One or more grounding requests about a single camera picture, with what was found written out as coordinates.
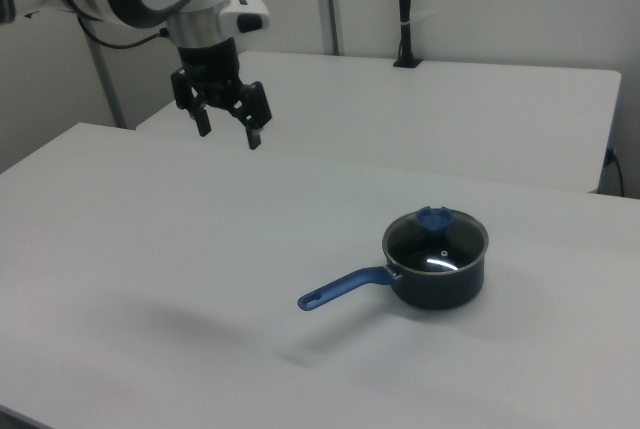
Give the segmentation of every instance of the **lid knob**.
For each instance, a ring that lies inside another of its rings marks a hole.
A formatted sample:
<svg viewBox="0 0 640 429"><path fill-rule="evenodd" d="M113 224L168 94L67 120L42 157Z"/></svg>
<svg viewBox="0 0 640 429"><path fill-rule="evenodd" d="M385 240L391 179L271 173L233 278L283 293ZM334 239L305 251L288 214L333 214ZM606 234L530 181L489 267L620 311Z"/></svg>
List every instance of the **lid knob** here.
<svg viewBox="0 0 640 429"><path fill-rule="evenodd" d="M416 222L431 234L442 234L453 223L453 212L446 207L423 207L416 213Z"/></svg>

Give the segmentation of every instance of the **white wall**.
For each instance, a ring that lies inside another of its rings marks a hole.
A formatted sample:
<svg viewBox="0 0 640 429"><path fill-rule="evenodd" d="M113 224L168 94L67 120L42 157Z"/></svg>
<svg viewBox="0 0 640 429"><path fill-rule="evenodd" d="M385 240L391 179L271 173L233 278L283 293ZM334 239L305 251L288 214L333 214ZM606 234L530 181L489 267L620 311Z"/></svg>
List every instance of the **white wall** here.
<svg viewBox="0 0 640 429"><path fill-rule="evenodd" d="M236 38L240 52L324 53L318 0L264 0L272 17L270 28ZM152 31L136 31L114 24L95 24L106 40L131 42ZM170 42L154 41L128 50L102 49L127 126L135 128L173 100L171 73L180 59Z"/></svg>
<svg viewBox="0 0 640 429"><path fill-rule="evenodd" d="M78 122L114 123L75 17L0 26L0 172Z"/></svg>
<svg viewBox="0 0 640 429"><path fill-rule="evenodd" d="M339 5L346 55L395 57L398 0ZM620 71L612 143L627 192L640 197L640 0L413 0L422 10L436 14L412 27L421 57ZM605 188L617 193L612 175Z"/></svg>

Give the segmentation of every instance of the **saucepan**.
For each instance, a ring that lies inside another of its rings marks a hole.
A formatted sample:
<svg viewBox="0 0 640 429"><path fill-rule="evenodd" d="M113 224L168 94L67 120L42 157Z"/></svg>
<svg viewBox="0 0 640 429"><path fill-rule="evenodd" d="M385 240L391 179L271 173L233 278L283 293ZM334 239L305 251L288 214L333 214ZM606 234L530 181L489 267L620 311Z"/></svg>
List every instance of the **saucepan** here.
<svg viewBox="0 0 640 429"><path fill-rule="evenodd" d="M425 207L387 228L382 250L387 264L347 274L298 299L311 311L364 284L389 285L407 304L450 309L473 299L484 282L489 246L485 227L469 214Z"/></svg>

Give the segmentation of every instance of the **handle hole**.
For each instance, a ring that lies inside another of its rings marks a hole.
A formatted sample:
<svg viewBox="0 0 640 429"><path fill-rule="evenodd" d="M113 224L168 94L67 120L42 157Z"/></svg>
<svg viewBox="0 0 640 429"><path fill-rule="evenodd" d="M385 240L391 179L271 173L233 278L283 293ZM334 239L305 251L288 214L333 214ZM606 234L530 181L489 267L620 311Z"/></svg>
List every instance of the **handle hole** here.
<svg viewBox="0 0 640 429"><path fill-rule="evenodd" d="M307 297L302 299L303 304L309 305L314 302L318 302L322 298L322 294L319 292L314 292L313 294L309 294Z"/></svg>

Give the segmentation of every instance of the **pot rim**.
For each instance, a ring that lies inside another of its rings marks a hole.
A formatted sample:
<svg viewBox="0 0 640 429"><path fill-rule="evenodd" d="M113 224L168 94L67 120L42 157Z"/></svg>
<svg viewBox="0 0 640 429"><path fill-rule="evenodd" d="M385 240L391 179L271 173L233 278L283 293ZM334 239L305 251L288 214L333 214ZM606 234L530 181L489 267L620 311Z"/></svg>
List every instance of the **pot rim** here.
<svg viewBox="0 0 640 429"><path fill-rule="evenodd" d="M475 217L470 216L466 212L456 211L455 209L450 209L450 210L454 214L460 215L460 216L468 219L469 222L474 224L480 230L480 232L482 233L482 235L484 237L485 243L484 243L484 247L482 249L482 252L472 262L470 262L466 266L460 267L457 271L425 272L425 271L418 271L416 269L412 269L412 268L407 267L407 266L405 266L403 264L400 264L393 257L391 257L391 254L389 254L389 249L388 249L388 246L387 246L387 242L389 240L389 234L390 234L391 230L393 229L394 226L396 226L400 222L403 222L403 221L405 221L407 219L415 217L415 215L417 214L417 211L416 211L416 212L411 212L409 214L405 214L404 216L400 216L395 221L393 221L391 224L389 224L387 229L384 231L384 236L382 237L382 251L384 252L384 255L386 256L387 260L390 261L391 265L394 268L398 267L398 268L401 268L403 271L412 272L412 273L417 274L417 275L423 275L423 276L450 276L450 275L453 275L453 274L460 274L461 272L464 272L464 271L467 271L469 269L472 269L480 261L482 261L482 259L484 259L484 255L487 252L487 249L489 248L489 233L487 232L487 229L482 225L482 223L480 221L478 221Z"/></svg>

